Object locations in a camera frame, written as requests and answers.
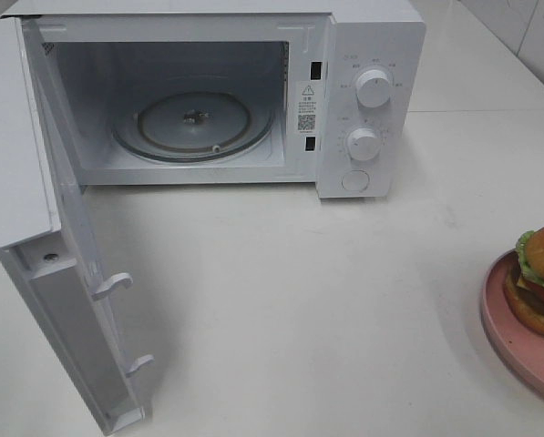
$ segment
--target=power knob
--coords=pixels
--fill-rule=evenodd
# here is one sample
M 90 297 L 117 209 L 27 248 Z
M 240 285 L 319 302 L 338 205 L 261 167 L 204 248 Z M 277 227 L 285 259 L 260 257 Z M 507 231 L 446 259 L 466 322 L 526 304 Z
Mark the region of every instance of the power knob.
M 391 97 L 392 82 L 388 71 L 379 67 L 370 68 L 356 79 L 356 98 L 364 107 L 380 107 Z
M 356 129 L 346 139 L 348 153 L 355 161 L 369 161 L 381 150 L 381 138 L 371 128 Z

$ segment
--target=lettuce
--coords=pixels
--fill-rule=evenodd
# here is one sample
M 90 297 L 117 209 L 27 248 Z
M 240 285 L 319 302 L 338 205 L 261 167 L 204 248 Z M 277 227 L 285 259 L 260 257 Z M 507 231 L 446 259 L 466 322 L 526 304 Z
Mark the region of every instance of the lettuce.
M 525 246 L 527 245 L 531 235 L 534 233 L 534 230 L 530 230 L 521 235 L 517 241 L 515 250 L 518 254 L 518 264 L 520 265 L 520 271 L 523 274 L 523 277 L 526 280 L 530 280 L 531 282 L 534 282 L 544 288 L 544 279 L 540 278 L 539 275 L 533 271 L 527 260 L 527 255 L 525 254 Z

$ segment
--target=pink plate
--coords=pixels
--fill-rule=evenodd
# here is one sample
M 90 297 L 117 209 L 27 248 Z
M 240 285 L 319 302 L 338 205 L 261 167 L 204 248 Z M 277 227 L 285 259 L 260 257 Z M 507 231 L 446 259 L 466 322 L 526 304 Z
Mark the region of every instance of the pink plate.
M 482 321 L 502 359 L 544 396 L 544 337 L 518 321 L 502 289 L 508 269 L 516 261 L 517 254 L 510 251 L 488 271 L 482 290 Z

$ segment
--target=qr code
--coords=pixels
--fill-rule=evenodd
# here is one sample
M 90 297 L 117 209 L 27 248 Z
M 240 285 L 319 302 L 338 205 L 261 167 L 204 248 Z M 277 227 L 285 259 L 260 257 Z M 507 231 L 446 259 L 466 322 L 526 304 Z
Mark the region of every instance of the qr code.
M 307 114 L 298 116 L 298 130 L 314 130 L 316 128 L 316 115 Z

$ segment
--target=screw hole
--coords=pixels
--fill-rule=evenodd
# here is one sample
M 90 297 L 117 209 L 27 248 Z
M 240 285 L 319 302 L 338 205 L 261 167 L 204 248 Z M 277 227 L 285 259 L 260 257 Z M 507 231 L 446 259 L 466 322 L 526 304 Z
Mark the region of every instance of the screw hole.
M 56 253 L 47 253 L 43 257 L 43 260 L 45 262 L 55 262 L 55 261 L 59 260 L 59 256 Z

